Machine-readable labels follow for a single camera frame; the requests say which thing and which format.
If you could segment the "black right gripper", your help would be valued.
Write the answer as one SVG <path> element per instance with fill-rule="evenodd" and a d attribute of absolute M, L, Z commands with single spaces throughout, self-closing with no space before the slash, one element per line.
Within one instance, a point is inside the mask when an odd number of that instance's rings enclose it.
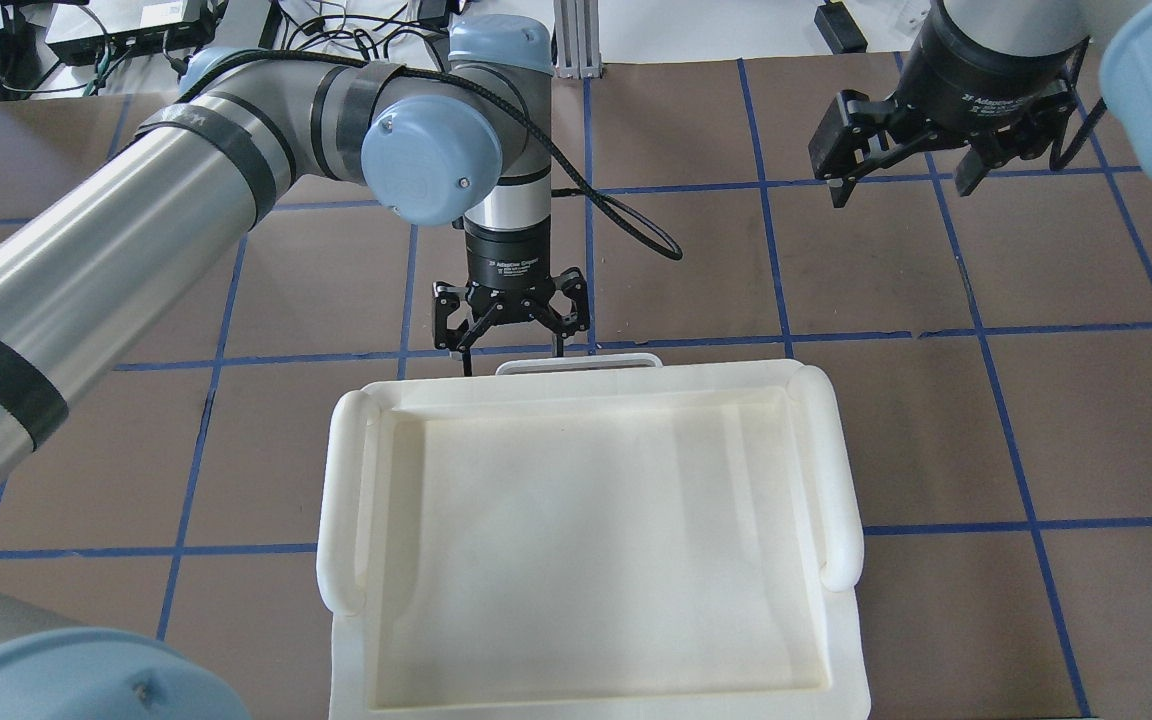
<path fill-rule="evenodd" d="M 861 179 L 909 156 L 968 145 L 954 172 L 973 194 L 1014 158 L 1049 151 L 1064 169 L 1087 141 L 1066 138 L 1087 32 L 1075 10 L 931 10 L 890 97 L 842 90 L 808 145 L 832 209 L 846 209 Z"/>

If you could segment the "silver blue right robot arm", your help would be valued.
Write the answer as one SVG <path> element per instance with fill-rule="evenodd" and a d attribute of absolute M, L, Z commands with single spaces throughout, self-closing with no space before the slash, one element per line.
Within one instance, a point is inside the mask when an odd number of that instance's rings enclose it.
<path fill-rule="evenodd" d="M 933 1 L 892 94 L 838 92 L 808 152 L 835 209 L 870 173 L 952 149 L 968 196 L 1011 160 L 1064 169 L 1106 115 L 1152 179 L 1152 1 Z"/>

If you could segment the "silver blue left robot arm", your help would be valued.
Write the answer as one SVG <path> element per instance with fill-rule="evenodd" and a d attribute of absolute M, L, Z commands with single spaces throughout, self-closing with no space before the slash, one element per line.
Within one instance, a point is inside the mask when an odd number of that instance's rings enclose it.
<path fill-rule="evenodd" d="M 252 228 L 250 184 L 150 99 L 0 104 L 0 344 L 69 407 L 0 406 L 0 643 L 88 623 L 166 638 L 259 719 L 329 707 L 308 541 L 335 397 L 396 373 L 404 225 L 364 190 Z"/>

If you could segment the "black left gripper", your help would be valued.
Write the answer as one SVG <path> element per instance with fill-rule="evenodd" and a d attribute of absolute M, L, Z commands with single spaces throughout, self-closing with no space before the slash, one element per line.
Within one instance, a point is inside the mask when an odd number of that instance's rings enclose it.
<path fill-rule="evenodd" d="M 463 377 L 473 377 L 472 348 L 499 325 L 538 323 L 550 332 L 552 356 L 591 324 L 589 283 L 576 266 L 550 272 L 550 225 L 490 232 L 465 225 L 465 286 L 435 282 L 433 334 L 454 336 Z"/>

